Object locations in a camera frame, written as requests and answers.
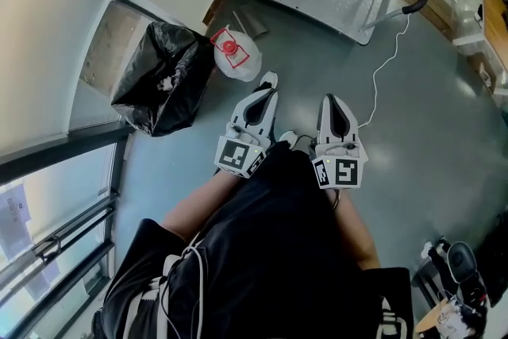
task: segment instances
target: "black bag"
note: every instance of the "black bag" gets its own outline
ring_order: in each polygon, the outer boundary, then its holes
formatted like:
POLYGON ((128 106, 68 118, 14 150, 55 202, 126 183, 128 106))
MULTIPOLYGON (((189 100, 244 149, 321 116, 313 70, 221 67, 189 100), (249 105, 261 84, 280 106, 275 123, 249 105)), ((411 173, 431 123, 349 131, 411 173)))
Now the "black bag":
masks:
POLYGON ((214 68, 206 37, 152 23, 121 77, 111 106, 136 129, 164 136, 190 127, 214 68))

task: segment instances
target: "person's right arm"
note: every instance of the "person's right arm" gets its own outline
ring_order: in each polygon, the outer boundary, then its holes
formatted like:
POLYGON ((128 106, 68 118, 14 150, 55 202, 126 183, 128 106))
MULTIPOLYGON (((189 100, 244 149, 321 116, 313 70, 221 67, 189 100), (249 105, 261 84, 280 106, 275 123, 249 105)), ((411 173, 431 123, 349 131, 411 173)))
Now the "person's right arm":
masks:
MULTIPOLYGON (((336 199, 336 192, 326 190, 326 194, 333 205, 336 199)), ((362 270, 380 268, 374 239, 345 190, 341 192, 341 199, 334 213, 342 233, 344 246, 360 268, 362 270)))

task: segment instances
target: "black trash bag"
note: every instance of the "black trash bag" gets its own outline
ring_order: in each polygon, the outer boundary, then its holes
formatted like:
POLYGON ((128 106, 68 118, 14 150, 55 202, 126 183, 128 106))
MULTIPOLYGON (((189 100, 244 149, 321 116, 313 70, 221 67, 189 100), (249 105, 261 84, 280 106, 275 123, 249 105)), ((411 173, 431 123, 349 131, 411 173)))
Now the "black trash bag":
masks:
POLYGON ((178 25, 152 23, 111 106, 150 136, 190 127, 214 65, 214 46, 208 38, 178 25))

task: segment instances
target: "plastic jug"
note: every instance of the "plastic jug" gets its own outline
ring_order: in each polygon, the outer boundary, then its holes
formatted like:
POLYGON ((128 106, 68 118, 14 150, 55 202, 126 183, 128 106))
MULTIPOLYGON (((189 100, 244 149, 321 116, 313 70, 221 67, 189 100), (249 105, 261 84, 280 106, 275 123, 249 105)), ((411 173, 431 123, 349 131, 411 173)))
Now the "plastic jug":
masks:
POLYGON ((240 81, 252 81, 261 71, 261 52, 247 34, 219 30, 210 41, 214 45, 215 64, 224 74, 240 81))

